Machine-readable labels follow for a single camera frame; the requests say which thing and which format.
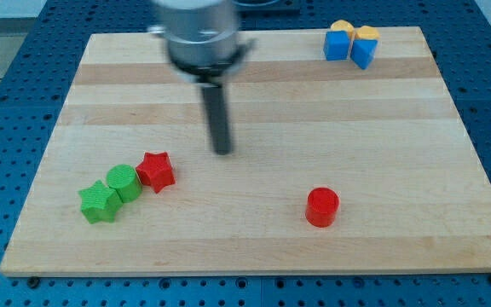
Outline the black pusher stick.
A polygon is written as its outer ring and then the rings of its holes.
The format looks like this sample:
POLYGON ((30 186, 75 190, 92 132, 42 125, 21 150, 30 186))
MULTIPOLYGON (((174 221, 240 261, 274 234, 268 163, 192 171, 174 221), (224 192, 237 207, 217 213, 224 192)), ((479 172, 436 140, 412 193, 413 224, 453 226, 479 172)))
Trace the black pusher stick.
POLYGON ((220 84, 203 84, 200 87, 200 91, 212 150, 218 155, 230 154, 233 149, 233 143, 224 88, 220 84))

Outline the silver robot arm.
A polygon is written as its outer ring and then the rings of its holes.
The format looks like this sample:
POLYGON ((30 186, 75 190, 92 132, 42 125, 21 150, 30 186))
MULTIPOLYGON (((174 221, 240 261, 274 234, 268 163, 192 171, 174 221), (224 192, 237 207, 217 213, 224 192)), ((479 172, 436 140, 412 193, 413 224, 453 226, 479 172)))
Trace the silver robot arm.
POLYGON ((165 40, 170 64, 197 84, 204 104, 212 151, 233 151, 225 84, 255 47, 240 38, 240 20, 230 0, 152 0, 157 24, 148 31, 165 40))

